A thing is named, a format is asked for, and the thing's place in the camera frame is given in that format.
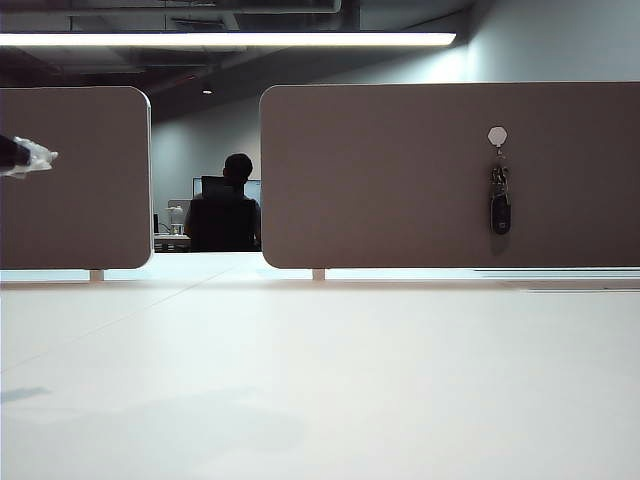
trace gray fabric panel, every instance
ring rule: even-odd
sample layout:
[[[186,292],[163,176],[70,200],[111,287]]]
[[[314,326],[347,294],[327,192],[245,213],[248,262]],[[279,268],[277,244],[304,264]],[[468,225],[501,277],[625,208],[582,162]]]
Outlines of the gray fabric panel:
[[[136,268],[151,255],[150,109],[129,87],[0,90],[0,131],[60,156],[0,179],[4,269]]]
[[[495,125],[512,230],[489,228]],[[263,250],[282,268],[640,266],[640,84],[274,87]]]

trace exposed ceiling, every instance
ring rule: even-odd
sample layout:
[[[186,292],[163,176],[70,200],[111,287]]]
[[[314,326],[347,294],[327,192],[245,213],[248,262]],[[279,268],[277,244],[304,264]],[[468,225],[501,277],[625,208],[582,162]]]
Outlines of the exposed ceiling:
[[[2,32],[225,32],[461,30],[475,0],[0,0]],[[0,86],[132,85],[160,117],[277,83],[311,80],[397,51],[265,48],[0,47]]]

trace ceiling light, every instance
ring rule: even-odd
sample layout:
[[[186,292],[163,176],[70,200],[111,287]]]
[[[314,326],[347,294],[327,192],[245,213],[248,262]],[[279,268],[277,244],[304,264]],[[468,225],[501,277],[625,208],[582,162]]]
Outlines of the ceiling light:
[[[446,46],[454,33],[0,33],[0,47]]]

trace recessed ceiling light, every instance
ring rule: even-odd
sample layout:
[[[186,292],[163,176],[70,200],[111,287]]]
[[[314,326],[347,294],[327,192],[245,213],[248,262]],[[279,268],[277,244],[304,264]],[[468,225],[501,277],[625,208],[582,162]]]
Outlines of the recessed ceiling light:
[[[454,33],[0,33],[1,47],[403,47],[446,46]]]

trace white desk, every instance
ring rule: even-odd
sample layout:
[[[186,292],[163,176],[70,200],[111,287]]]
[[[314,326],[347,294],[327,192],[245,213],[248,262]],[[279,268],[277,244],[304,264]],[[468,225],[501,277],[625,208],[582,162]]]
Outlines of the white desk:
[[[175,249],[176,247],[189,247],[191,245],[191,239],[187,235],[170,235],[165,233],[155,233],[153,235],[154,250],[156,245],[159,245],[160,250],[168,251],[169,247]]]

